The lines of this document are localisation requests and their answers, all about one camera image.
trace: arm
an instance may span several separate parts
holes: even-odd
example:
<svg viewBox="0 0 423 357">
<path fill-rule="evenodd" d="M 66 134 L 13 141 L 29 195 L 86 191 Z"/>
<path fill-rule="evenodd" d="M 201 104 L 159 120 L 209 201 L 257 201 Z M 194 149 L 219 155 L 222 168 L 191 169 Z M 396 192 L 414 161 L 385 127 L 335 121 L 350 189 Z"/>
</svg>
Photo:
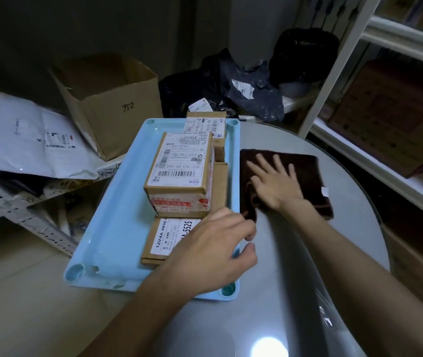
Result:
<svg viewBox="0 0 423 357">
<path fill-rule="evenodd" d="M 289 174 L 261 155 L 251 181 L 259 197 L 293 223 L 334 305 L 369 356 L 423 356 L 423 304 L 374 259 L 331 227 L 304 200 L 294 167 Z"/>
<path fill-rule="evenodd" d="M 257 263 L 248 243 L 238 258 L 238 243 L 252 240 L 256 226 L 222 208 L 204 218 L 141 284 L 133 300 L 81 354 L 144 356 L 173 316 L 198 294 L 236 281 Z"/>
</svg>

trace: light blue plastic tray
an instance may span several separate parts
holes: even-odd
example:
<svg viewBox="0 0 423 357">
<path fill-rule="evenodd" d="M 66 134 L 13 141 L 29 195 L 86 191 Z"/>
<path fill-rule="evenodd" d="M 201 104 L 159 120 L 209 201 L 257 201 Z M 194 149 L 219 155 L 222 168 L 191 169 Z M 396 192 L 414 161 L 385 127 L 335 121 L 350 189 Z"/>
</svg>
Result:
<svg viewBox="0 0 423 357">
<path fill-rule="evenodd" d="M 140 263 L 155 211 L 143 190 L 164 131 L 182 132 L 185 119 L 148 119 L 114 176 L 64 273 L 71 286 L 134 292 L 152 271 Z M 228 201 L 239 212 L 239 121 L 226 120 Z M 239 255 L 239 247 L 233 256 Z M 239 281 L 197 298 L 228 301 Z"/>
</svg>

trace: brown towel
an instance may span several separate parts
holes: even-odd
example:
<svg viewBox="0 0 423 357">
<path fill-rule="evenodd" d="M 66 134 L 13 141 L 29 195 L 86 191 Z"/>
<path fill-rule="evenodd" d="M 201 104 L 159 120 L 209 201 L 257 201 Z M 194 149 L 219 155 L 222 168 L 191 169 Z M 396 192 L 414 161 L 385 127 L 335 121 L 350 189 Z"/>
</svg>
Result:
<svg viewBox="0 0 423 357">
<path fill-rule="evenodd" d="M 272 166 L 274 166 L 272 156 L 274 154 L 279 155 L 286 170 L 289 164 L 294 164 L 304 198 L 311 202 L 317 212 L 325 219 L 329 220 L 334 217 L 329 198 L 322 195 L 323 184 L 316 156 L 243 149 L 239 153 L 239 209 L 246 219 L 256 221 L 256 207 L 265 207 L 265 204 L 256 195 L 256 190 L 250 181 L 254 172 L 246 164 L 246 161 L 250 160 L 259 165 L 256 154 L 262 154 L 264 159 Z"/>
</svg>

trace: left hand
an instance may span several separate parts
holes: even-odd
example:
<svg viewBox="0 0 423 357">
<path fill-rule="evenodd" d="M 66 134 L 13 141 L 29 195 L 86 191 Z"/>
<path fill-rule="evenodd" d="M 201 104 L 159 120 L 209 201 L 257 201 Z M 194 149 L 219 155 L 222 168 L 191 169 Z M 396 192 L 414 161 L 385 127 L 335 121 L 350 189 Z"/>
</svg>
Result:
<svg viewBox="0 0 423 357">
<path fill-rule="evenodd" d="M 257 264 L 254 243 L 248 243 L 239 257 L 232 258 L 238 243 L 252 240 L 255 234 L 253 221 L 221 208 L 197 224 L 154 273 L 178 297 L 192 299 L 217 290 Z"/>
</svg>

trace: white tag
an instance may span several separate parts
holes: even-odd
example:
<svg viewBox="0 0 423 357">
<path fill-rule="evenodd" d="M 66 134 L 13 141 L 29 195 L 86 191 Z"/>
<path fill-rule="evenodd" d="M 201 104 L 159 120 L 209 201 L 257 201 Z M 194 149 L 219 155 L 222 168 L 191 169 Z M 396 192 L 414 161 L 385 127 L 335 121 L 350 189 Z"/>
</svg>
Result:
<svg viewBox="0 0 423 357">
<path fill-rule="evenodd" d="M 73 136 L 71 134 L 60 134 L 46 132 L 46 147 L 47 148 L 59 148 L 59 149 L 76 149 L 74 145 Z"/>
<path fill-rule="evenodd" d="M 199 222 L 200 219 L 161 219 L 150 252 L 168 256 L 177 243 Z"/>
<path fill-rule="evenodd" d="M 187 118 L 183 132 L 211 132 L 213 137 L 218 139 L 225 137 L 225 125 L 225 118 Z"/>
<path fill-rule="evenodd" d="M 27 120 L 16 119 L 15 135 L 25 140 L 42 142 L 38 128 Z"/>
<path fill-rule="evenodd" d="M 251 86 L 251 84 L 243 83 L 241 81 L 234 80 L 234 79 L 231 79 L 231 82 L 233 83 L 235 88 L 238 89 L 238 91 L 241 94 L 243 94 L 243 96 L 246 99 L 254 99 L 254 97 L 253 97 L 254 88 Z"/>
<path fill-rule="evenodd" d="M 201 186 L 209 133 L 167 133 L 163 140 L 149 186 Z"/>
<path fill-rule="evenodd" d="M 213 111 L 208 100 L 206 100 L 205 98 L 195 101 L 188 107 L 188 110 L 194 113 L 197 111 Z"/>
</svg>

